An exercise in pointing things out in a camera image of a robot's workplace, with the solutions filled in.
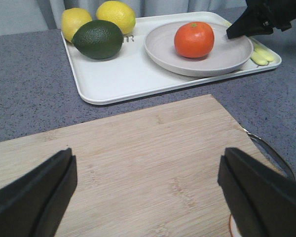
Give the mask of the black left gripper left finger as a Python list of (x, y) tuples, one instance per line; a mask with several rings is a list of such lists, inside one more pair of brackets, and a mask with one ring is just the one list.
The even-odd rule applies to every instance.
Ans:
[(53, 237), (77, 187), (76, 157), (59, 151), (0, 189), (0, 237)]

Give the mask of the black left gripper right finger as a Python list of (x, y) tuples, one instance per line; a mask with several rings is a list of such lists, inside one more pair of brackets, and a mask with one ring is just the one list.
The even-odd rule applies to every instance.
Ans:
[(296, 237), (296, 183), (238, 148), (221, 156), (218, 184), (243, 237)]

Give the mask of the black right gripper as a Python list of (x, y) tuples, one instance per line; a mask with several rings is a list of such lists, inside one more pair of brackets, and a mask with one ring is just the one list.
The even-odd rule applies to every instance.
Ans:
[(270, 35), (292, 27), (296, 19), (296, 0), (247, 0), (243, 14), (226, 30), (229, 39)]

